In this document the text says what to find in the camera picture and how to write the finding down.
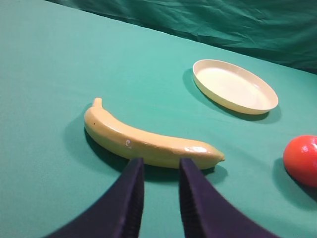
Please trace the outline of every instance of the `red ball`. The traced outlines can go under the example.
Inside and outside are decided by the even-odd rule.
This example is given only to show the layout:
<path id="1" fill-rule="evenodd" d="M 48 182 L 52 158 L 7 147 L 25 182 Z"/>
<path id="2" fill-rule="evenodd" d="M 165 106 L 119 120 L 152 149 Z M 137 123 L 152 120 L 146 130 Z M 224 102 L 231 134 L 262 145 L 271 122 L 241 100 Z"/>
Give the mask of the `red ball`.
<path id="1" fill-rule="evenodd" d="M 317 187 L 317 136 L 301 135 L 291 140 L 285 148 L 283 161 L 294 179 Z"/>

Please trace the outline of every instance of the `plate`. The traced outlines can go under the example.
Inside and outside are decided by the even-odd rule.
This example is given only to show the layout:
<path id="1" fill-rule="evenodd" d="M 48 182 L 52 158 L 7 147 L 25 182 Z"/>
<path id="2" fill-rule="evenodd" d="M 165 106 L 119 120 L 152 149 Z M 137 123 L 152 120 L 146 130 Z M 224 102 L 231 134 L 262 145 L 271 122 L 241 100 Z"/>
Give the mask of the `plate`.
<path id="1" fill-rule="evenodd" d="M 274 90 L 255 74 L 227 62 L 203 59 L 193 66 L 198 88 L 216 103 L 236 112 L 259 115 L 278 105 Z"/>

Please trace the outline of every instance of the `yellow banana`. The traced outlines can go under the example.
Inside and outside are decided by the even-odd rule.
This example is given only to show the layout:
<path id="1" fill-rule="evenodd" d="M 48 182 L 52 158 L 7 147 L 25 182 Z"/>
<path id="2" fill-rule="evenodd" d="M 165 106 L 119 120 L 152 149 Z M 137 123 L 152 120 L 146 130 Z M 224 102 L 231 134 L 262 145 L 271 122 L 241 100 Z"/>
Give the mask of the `yellow banana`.
<path id="1" fill-rule="evenodd" d="M 142 157 L 145 164 L 178 168 L 180 158 L 191 158 L 200 169 L 224 161 L 224 154 L 197 140 L 158 135 L 118 121 L 96 98 L 84 116 L 85 129 L 102 147 L 126 159 Z"/>

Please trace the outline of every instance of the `green fabric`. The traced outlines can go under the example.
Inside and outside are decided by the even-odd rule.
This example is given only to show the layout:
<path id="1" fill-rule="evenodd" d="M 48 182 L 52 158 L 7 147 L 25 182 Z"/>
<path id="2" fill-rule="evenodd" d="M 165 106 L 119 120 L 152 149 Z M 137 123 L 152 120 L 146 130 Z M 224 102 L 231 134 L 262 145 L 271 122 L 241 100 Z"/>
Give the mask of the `green fabric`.
<path id="1" fill-rule="evenodd" d="M 317 134 L 317 75 L 43 0 L 1 0 L 0 31 L 1 238 L 54 231 L 118 178 L 126 160 L 84 133 L 95 97 L 127 124 L 214 145 L 226 161 L 206 177 L 226 199 L 281 237 L 316 237 L 316 195 L 281 156 Z M 191 67 L 211 57 L 257 74 L 279 106 L 246 117 L 208 100 Z M 140 238 L 183 238 L 177 171 L 145 171 Z"/>
<path id="2" fill-rule="evenodd" d="M 315 0 L 51 1 L 317 73 Z"/>

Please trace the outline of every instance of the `plate rim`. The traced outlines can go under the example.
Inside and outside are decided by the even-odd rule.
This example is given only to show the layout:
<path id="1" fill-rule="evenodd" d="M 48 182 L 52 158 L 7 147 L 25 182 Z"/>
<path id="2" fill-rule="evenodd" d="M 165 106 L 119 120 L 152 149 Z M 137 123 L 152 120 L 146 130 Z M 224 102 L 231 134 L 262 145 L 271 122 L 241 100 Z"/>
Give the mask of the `plate rim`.
<path id="1" fill-rule="evenodd" d="M 238 68 L 239 70 L 243 70 L 243 71 L 247 72 L 247 73 L 250 74 L 251 76 L 255 77 L 257 80 L 261 81 L 264 85 L 266 85 L 266 87 L 273 93 L 273 95 L 274 95 L 274 97 L 275 97 L 274 101 L 276 101 L 276 103 L 274 103 L 273 106 L 271 106 L 271 107 L 268 107 L 268 108 L 265 108 L 265 109 L 259 109 L 259 108 L 252 108 L 252 107 L 246 107 L 246 106 L 240 105 L 240 104 L 238 104 L 238 103 L 236 103 L 236 102 L 234 102 L 234 101 L 228 100 L 228 99 L 226 99 L 226 98 L 224 98 L 224 97 L 218 95 L 217 93 L 215 93 L 214 91 L 212 91 L 212 90 L 210 90 L 208 87 L 206 87 L 206 86 L 200 81 L 200 79 L 199 79 L 199 78 L 197 77 L 197 75 L 196 75 L 195 67 L 196 67 L 197 64 L 201 63 L 202 61 L 221 62 L 221 63 L 224 63 L 224 64 L 228 64 L 228 65 L 234 66 L 234 67 Z M 252 73 L 252 72 L 250 72 L 250 71 L 246 70 L 245 68 L 242 68 L 242 67 L 240 67 L 240 66 L 238 66 L 238 65 L 235 65 L 235 64 L 232 64 L 232 63 L 229 63 L 229 62 L 225 62 L 225 61 L 222 61 L 222 60 L 217 60 L 217 59 L 201 59 L 201 60 L 196 61 L 196 62 L 193 64 L 192 70 L 193 70 L 193 75 L 194 75 L 195 84 L 196 84 L 196 86 L 199 88 L 199 90 L 200 90 L 205 96 L 207 96 L 208 98 L 210 98 L 211 100 L 213 100 L 213 101 L 215 101 L 216 103 L 218 103 L 218 104 L 220 104 L 220 105 L 222 105 L 222 106 L 224 106 L 224 107 L 226 107 L 226 108 L 229 108 L 229 109 L 231 109 L 231 110 L 233 110 L 233 111 L 237 111 L 237 112 L 245 113 L 245 114 L 264 114 L 264 113 L 266 113 L 266 112 L 268 112 L 268 111 L 270 111 L 270 110 L 272 110 L 272 109 L 274 109 L 274 108 L 276 108 L 276 107 L 278 106 L 279 98 L 278 98 L 277 93 L 274 91 L 274 89 L 273 89 L 268 83 L 266 83 L 263 79 L 261 79 L 259 76 L 257 76 L 256 74 L 254 74 L 254 73 Z M 253 112 L 252 112 L 252 113 L 250 113 L 250 112 L 242 112 L 242 111 L 240 111 L 240 110 L 233 109 L 233 108 L 231 108 L 231 107 L 228 107 L 228 106 L 224 105 L 223 103 L 220 103 L 220 102 L 216 101 L 214 98 L 210 97 L 209 95 L 207 95 L 207 94 L 204 92 L 204 90 L 199 86 L 199 84 L 197 83 L 197 81 L 198 81 L 201 85 L 203 85 L 203 86 L 206 88 L 206 90 L 208 90 L 210 93 L 216 95 L 216 96 L 217 96 L 218 98 L 220 98 L 222 101 L 226 101 L 227 103 L 232 104 L 232 105 L 234 105 L 235 107 L 239 107 L 239 108 L 241 108 L 241 109 L 246 109 L 246 111 L 250 111 L 250 110 L 251 110 L 251 111 L 253 111 Z"/>

